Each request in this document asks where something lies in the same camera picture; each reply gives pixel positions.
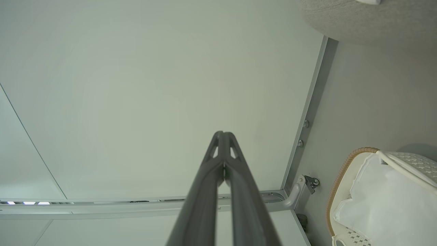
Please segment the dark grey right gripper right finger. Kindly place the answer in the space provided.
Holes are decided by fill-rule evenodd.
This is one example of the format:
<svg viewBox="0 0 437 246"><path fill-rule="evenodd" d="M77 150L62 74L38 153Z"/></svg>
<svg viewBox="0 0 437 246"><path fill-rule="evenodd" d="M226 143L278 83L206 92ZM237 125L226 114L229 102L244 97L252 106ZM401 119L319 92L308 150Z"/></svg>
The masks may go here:
<svg viewBox="0 0 437 246"><path fill-rule="evenodd" d="M231 190L234 246L281 246L235 135L225 132L224 143L224 178Z"/></svg>

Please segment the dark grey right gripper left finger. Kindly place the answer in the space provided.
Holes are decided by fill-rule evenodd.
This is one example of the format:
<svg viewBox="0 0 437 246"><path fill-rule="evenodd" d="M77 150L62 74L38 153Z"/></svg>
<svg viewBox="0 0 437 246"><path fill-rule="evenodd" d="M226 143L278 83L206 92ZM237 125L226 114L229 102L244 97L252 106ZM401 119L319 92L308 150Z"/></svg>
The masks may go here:
<svg viewBox="0 0 437 246"><path fill-rule="evenodd" d="M217 188L224 181L224 132L216 132L207 148L166 246L214 246Z"/></svg>

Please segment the grey metal partition foot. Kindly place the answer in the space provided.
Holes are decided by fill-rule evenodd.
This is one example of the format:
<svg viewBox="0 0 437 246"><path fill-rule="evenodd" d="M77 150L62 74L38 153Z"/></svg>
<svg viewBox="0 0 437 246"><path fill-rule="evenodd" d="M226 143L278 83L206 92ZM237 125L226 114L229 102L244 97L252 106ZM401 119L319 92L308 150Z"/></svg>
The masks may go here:
<svg viewBox="0 0 437 246"><path fill-rule="evenodd" d="M261 192L261 197L269 212L299 209L309 195L306 178L303 175L299 175L289 194L285 190Z"/></svg>

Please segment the black caster wheel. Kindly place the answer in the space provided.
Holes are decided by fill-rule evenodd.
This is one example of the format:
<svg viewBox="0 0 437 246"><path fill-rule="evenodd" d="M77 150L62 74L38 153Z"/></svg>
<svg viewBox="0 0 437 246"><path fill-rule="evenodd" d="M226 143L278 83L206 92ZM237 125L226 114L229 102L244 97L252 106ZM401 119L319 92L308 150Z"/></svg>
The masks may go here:
<svg viewBox="0 0 437 246"><path fill-rule="evenodd" d="M308 188L310 194L315 193L315 189L320 186L320 181L317 178L304 175L305 185Z"/></svg>
<svg viewBox="0 0 437 246"><path fill-rule="evenodd" d="M305 214L296 214L298 221L305 233L308 233L308 217Z"/></svg>

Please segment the grey fabric sofa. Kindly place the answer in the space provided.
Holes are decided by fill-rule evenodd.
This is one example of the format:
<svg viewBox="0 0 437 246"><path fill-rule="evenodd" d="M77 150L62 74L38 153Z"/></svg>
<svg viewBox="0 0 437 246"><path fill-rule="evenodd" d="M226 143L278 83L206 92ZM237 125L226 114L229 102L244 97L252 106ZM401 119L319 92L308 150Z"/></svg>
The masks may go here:
<svg viewBox="0 0 437 246"><path fill-rule="evenodd" d="M296 1L303 19L331 39L437 53L437 0Z"/></svg>

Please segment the grey metal partition rail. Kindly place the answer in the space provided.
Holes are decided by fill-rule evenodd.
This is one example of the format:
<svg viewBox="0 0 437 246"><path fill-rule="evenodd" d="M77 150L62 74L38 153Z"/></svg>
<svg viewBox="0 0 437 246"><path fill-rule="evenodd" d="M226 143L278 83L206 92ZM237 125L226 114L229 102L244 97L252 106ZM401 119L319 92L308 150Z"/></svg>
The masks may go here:
<svg viewBox="0 0 437 246"><path fill-rule="evenodd" d="M0 219L119 219L178 215L185 199L98 202L0 202Z"/></svg>
<svg viewBox="0 0 437 246"><path fill-rule="evenodd" d="M288 198L288 196L289 196L289 192L291 191L290 186L293 185L293 180L294 180L294 177L296 175L297 166L300 162L300 161L295 161L296 155L297 155L296 152L297 152L297 149L300 148L299 147L299 140L301 140L301 135L302 135L302 132L304 130L304 122L305 122L306 117L308 115L308 110L309 110L309 107L310 107L310 104L312 101L312 97L314 95L316 81L317 81L317 78L318 78L318 75L320 72L321 63L323 61L323 57L324 57L324 54L326 51L328 39L329 39L328 37L323 35L321 45L319 48L319 52L318 52L318 56L317 56L317 60L316 60L314 69L312 70L313 74L311 77L310 87L308 89L308 92L306 92L306 94L305 94L306 97L305 97L304 108L299 115L300 117L299 117L299 122L298 122L298 129L297 129L294 141L293 141L293 145L292 145L292 149L290 152L287 168L286 168L285 175L284 175L282 185L281 185L281 191L283 192L284 198Z"/></svg>

